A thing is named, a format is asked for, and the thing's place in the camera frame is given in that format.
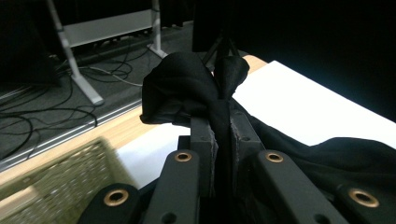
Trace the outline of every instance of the white paper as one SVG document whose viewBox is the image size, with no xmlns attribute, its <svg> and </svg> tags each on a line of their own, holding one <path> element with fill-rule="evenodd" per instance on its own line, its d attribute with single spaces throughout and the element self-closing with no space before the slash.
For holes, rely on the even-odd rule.
<svg viewBox="0 0 396 224">
<path fill-rule="evenodd" d="M 309 146 L 333 137 L 396 148 L 396 124 L 276 61 L 247 76 L 233 98 L 252 116 Z"/>
<path fill-rule="evenodd" d="M 190 135 L 190 129 L 163 124 L 117 150 L 137 189 L 160 176 L 166 157 L 177 150 L 180 135 Z"/>
</svg>

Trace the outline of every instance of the metal stand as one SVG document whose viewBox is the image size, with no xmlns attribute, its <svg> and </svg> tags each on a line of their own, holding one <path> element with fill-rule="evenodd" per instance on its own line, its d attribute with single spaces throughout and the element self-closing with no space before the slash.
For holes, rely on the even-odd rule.
<svg viewBox="0 0 396 224">
<path fill-rule="evenodd" d="M 102 105 L 105 100 L 79 72 L 78 65 L 71 48 L 81 44 L 91 43 L 92 41 L 109 38 L 114 35 L 123 35 L 129 32 L 149 28 L 151 26 L 148 14 L 149 10 L 63 27 L 56 7 L 53 4 L 53 0 L 47 0 L 47 4 L 55 29 L 61 40 L 62 47 L 64 48 L 67 61 L 73 71 L 73 80 L 94 105 Z M 159 0 L 152 0 L 151 11 L 154 41 L 153 44 L 148 47 L 159 57 L 164 58 L 167 54 L 161 49 L 161 14 Z"/>
<path fill-rule="evenodd" d="M 157 54 L 160 58 L 166 57 L 167 53 L 161 49 L 161 13 L 160 13 L 160 2 L 158 0 L 152 0 L 152 31 L 154 35 L 154 43 L 148 45 L 148 48 Z"/>
<path fill-rule="evenodd" d="M 62 47 L 64 48 L 64 54 L 66 55 L 67 61 L 69 62 L 70 68 L 72 69 L 72 78 L 79 86 L 79 88 L 84 92 L 84 94 L 90 99 L 94 105 L 102 105 L 105 100 L 96 92 L 96 90 L 91 86 L 91 84 L 81 75 L 78 70 L 78 65 L 76 59 L 70 49 L 69 41 L 64 33 L 64 28 L 59 20 L 58 12 L 56 11 L 55 5 L 52 0 L 47 0 L 50 15 L 53 19 L 55 29 L 61 40 Z"/>
</svg>

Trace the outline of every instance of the dark background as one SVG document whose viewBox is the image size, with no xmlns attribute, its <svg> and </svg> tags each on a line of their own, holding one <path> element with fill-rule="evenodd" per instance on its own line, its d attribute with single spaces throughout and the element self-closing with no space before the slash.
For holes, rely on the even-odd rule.
<svg viewBox="0 0 396 224">
<path fill-rule="evenodd" d="M 232 1 L 200 0 L 193 49 L 208 49 Z M 285 64 L 396 121 L 396 16 L 391 1 L 235 1 L 238 49 Z"/>
</svg>

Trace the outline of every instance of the wooden tabletop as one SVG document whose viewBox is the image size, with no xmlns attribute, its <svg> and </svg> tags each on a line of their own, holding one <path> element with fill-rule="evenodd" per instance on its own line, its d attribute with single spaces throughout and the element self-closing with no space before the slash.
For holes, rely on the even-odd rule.
<svg viewBox="0 0 396 224">
<path fill-rule="evenodd" d="M 266 65 L 266 62 L 251 55 L 245 56 L 244 58 L 250 66 L 249 73 L 252 73 Z M 23 175 L 42 164 L 50 162 L 70 150 L 83 146 L 100 136 L 104 137 L 115 149 L 125 146 L 140 135 L 156 127 L 156 125 L 147 125 L 142 123 L 139 118 L 141 114 L 142 107 L 139 106 L 136 109 L 62 143 L 57 147 L 43 152 L 28 161 L 5 170 L 0 173 L 0 185 L 7 183 L 9 180 L 17 176 Z"/>
</svg>

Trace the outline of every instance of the black cable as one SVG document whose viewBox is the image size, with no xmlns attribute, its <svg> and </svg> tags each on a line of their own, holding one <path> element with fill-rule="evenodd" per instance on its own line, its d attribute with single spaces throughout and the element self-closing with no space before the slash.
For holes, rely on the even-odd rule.
<svg viewBox="0 0 396 224">
<path fill-rule="evenodd" d="M 42 92 L 39 92 L 38 95 L 34 96 L 32 99 L 28 99 L 28 100 L 26 100 L 26 101 L 24 101 L 24 102 L 22 102 L 22 103 L 17 104 L 17 105 L 12 105 L 12 106 L 7 107 L 7 108 L 2 108 L 2 109 L 0 109 L 0 112 L 3 112 L 3 111 L 6 111 L 6 110 L 9 110 L 9 109 L 18 107 L 18 106 L 20 106 L 20 105 L 25 105 L 25 104 L 27 104 L 27 103 L 29 103 L 29 102 L 35 100 L 35 99 L 38 99 L 39 97 L 41 97 L 42 95 L 44 95 L 44 94 L 47 93 L 48 91 L 49 91 L 49 89 L 46 88 L 46 89 L 44 89 Z"/>
<path fill-rule="evenodd" d="M 41 142 L 41 134 L 39 130 L 35 130 L 35 133 L 37 133 L 38 137 L 37 137 L 37 141 L 35 142 L 35 146 L 32 148 L 32 150 L 29 152 L 29 154 L 26 157 L 26 160 L 29 160 L 30 157 L 32 156 L 33 152 L 35 151 L 35 149 L 38 147 L 38 145 Z"/>
<path fill-rule="evenodd" d="M 134 57 L 134 58 L 132 58 L 132 59 L 128 59 L 126 62 L 131 62 L 131 61 L 133 61 L 133 60 L 136 60 L 136 59 L 138 59 L 138 58 L 143 57 L 147 52 L 149 52 L 149 48 L 151 48 L 151 46 L 152 46 L 153 44 L 154 44 L 154 43 L 151 43 L 149 46 L 147 46 L 146 50 L 145 50 L 143 53 L 141 53 L 140 55 L 138 55 L 138 56 L 136 56 L 136 57 Z"/>
<path fill-rule="evenodd" d="M 96 80 L 96 81 L 99 81 L 99 82 L 104 82 L 104 83 L 115 83 L 115 82 L 120 82 L 120 80 L 114 80 L 114 79 L 113 80 L 102 80 L 102 79 L 99 79 L 99 78 L 96 78 L 96 77 L 92 77 L 91 75 L 100 76 L 100 77 L 117 76 L 120 79 L 125 80 L 129 76 L 129 73 L 132 72 L 132 70 L 130 70 L 128 72 L 119 70 L 118 72 L 123 72 L 123 73 L 116 75 L 116 74 L 112 74 L 112 73 L 107 72 L 107 71 L 100 71 L 98 69 L 93 69 L 92 67 L 81 67 L 81 69 L 82 69 L 81 70 L 81 74 L 82 75 L 84 75 L 84 76 L 86 76 L 86 77 L 88 77 L 90 79 L 93 79 L 93 80 Z"/>
<path fill-rule="evenodd" d="M 79 127 L 80 125 L 78 125 L 78 126 L 73 126 L 73 127 L 70 127 L 70 128 L 68 128 L 68 127 L 66 127 L 66 128 L 51 128 L 51 127 L 56 126 L 56 125 L 59 125 L 59 124 L 65 124 L 66 122 L 71 121 L 71 120 L 85 119 L 85 118 L 87 118 L 87 116 L 89 116 L 89 115 L 92 116 L 92 112 L 94 111 L 94 109 L 93 109 L 92 111 L 84 111 L 84 110 L 82 110 L 82 111 L 84 111 L 84 113 L 86 114 L 85 116 L 83 116 L 83 117 L 81 117 L 81 118 L 73 118 L 73 119 L 71 119 L 71 118 L 73 117 L 73 115 L 77 112 L 77 109 L 76 109 L 76 108 L 70 108 L 70 109 L 73 110 L 73 113 L 71 113 L 71 114 L 68 116 L 67 119 L 58 120 L 58 121 L 53 122 L 53 123 L 47 123 L 47 122 L 43 121 L 42 119 L 38 119 L 38 118 L 30 118 L 29 120 L 30 120 L 30 121 L 32 121 L 32 120 L 37 120 L 38 122 L 41 122 L 41 123 L 47 125 L 47 127 L 43 127 L 43 128 L 34 128 L 34 130 L 41 130 L 41 131 L 45 131 L 45 130 L 63 130 L 63 129 L 67 130 L 67 129 L 77 128 L 77 127 Z M 3 129 L 5 129 L 5 128 L 7 128 L 7 127 L 10 127 L 10 126 L 12 126 L 12 125 L 14 125 L 14 124 L 16 124 L 16 123 L 18 123 L 18 122 L 22 122 L 22 121 L 23 121 L 23 120 L 19 120 L 19 121 L 17 121 L 17 122 L 8 124 L 7 126 L 0 128 L 0 130 L 3 130 Z M 29 132 L 23 132 L 23 133 L 5 133 L 5 132 L 0 132 L 0 134 L 6 134 L 6 135 L 23 135 L 23 134 L 27 134 L 27 133 L 29 133 Z"/>
<path fill-rule="evenodd" d="M 15 147 L 14 149 L 12 149 L 11 151 L 9 151 L 9 152 L 6 154 L 6 156 L 5 156 L 4 158 L 9 157 L 9 156 L 11 156 L 12 154 L 14 154 L 15 152 L 17 152 L 18 150 L 20 150 L 20 149 L 30 140 L 30 138 L 32 137 L 32 133 L 33 133 L 33 123 L 32 123 L 32 121 L 30 121 L 29 119 L 26 119 L 26 118 L 24 118 L 24 117 L 22 117 L 22 116 L 10 116 L 10 117 L 8 117 L 8 118 L 22 119 L 22 120 L 26 121 L 26 122 L 29 124 L 29 130 L 30 130 L 30 132 L 28 132 L 28 135 L 27 135 L 27 137 L 23 140 L 23 142 L 22 142 L 20 145 L 18 145 L 17 147 Z"/>
<path fill-rule="evenodd" d="M 59 105 L 62 105 L 62 104 L 64 104 L 64 103 L 66 103 L 66 102 L 69 101 L 70 98 L 72 97 L 72 95 L 73 95 L 73 83 L 72 83 L 71 77 L 69 77 L 69 89 L 70 89 L 69 95 L 68 95 L 63 101 L 61 101 L 60 103 L 58 103 L 58 104 L 56 104 L 56 105 L 52 105 L 52 106 L 50 106 L 50 107 L 48 107 L 48 108 L 46 108 L 46 109 L 40 109 L 40 110 L 25 110 L 25 111 L 17 111 L 17 112 L 6 112 L 6 113 L 3 113 L 3 111 L 9 109 L 9 108 L 7 108 L 7 109 L 2 109 L 2 110 L 0 110 L 0 115 L 23 115 L 23 114 L 41 112 L 41 111 L 46 111 L 46 110 L 52 109 L 52 108 L 54 108 L 54 107 L 56 107 L 56 106 L 59 106 Z"/>
<path fill-rule="evenodd" d="M 35 94 L 35 93 L 37 93 L 37 92 L 41 92 L 42 91 L 42 89 L 37 89 L 37 88 L 34 88 L 34 89 L 30 89 L 30 90 L 28 90 L 28 91 L 25 91 L 25 92 L 23 92 L 22 94 L 20 94 L 20 95 L 15 95 L 15 96 L 11 96 L 8 100 L 6 100 L 6 101 L 4 101 L 3 103 L 1 103 L 0 104 L 0 106 L 6 106 L 6 105 L 12 105 L 12 104 L 15 104 L 15 102 L 17 102 L 17 101 L 19 101 L 19 100 L 22 100 L 22 99 L 24 99 L 24 98 L 26 98 L 26 97 L 29 97 L 29 96 L 31 96 L 32 94 Z"/>
<path fill-rule="evenodd" d="M 68 110 L 68 111 L 77 111 L 77 112 L 81 112 L 81 113 L 85 113 L 91 117 L 93 117 L 94 121 L 95 121 L 95 127 L 97 127 L 97 117 L 90 112 L 87 112 L 85 110 L 80 110 L 77 108 L 47 108 L 47 109 L 40 109 L 40 110 L 30 110 L 30 111 L 22 111 L 22 112 L 13 112 L 12 114 L 9 114 L 11 117 L 12 116 L 20 116 L 20 115 L 26 115 L 26 114 L 34 114 L 34 113 L 39 113 L 39 112 L 45 112 L 45 111 L 57 111 L 57 110 Z"/>
<path fill-rule="evenodd" d="M 69 96 L 72 95 L 72 91 L 73 91 L 73 85 L 72 85 L 72 83 L 71 83 L 71 80 L 70 80 L 70 88 L 71 88 L 71 89 L 70 89 L 70 94 L 69 94 Z M 92 113 L 92 112 L 95 110 L 95 106 L 91 106 L 91 105 L 80 105 L 80 106 L 78 106 L 78 107 L 76 107 L 76 108 L 79 109 L 79 108 L 81 108 L 81 107 L 92 107 L 93 110 L 90 111 L 90 113 Z M 71 119 L 71 117 L 74 115 L 75 112 L 73 112 L 67 119 Z M 8 115 L 7 115 L 7 114 L 4 114 L 4 113 L 3 113 L 3 116 L 1 116 L 1 115 L 2 115 L 2 113 L 0 113 L 0 118 L 8 117 Z M 51 125 L 51 124 L 46 123 L 45 121 L 42 121 L 41 119 L 37 119 L 37 120 L 40 121 L 40 122 L 42 122 L 42 123 L 44 123 L 44 124 L 46 124 L 46 125 Z M 5 128 L 7 128 L 7 127 L 12 126 L 12 125 L 16 125 L 16 124 L 18 124 L 18 123 L 20 123 L 20 122 L 23 122 L 23 120 L 19 120 L 19 121 L 10 123 L 10 124 L 8 124 L 7 126 L 0 127 L 0 131 L 3 130 L 3 129 L 5 129 Z"/>
<path fill-rule="evenodd" d="M 21 93 L 25 94 L 27 91 L 30 91 L 31 89 L 32 89 L 32 87 L 22 86 L 14 91 L 8 92 L 8 93 L 0 96 L 0 102 L 4 101 L 3 103 L 0 103 L 0 105 L 6 105 L 9 101 L 12 101 L 12 99 L 20 97 Z"/>
</svg>

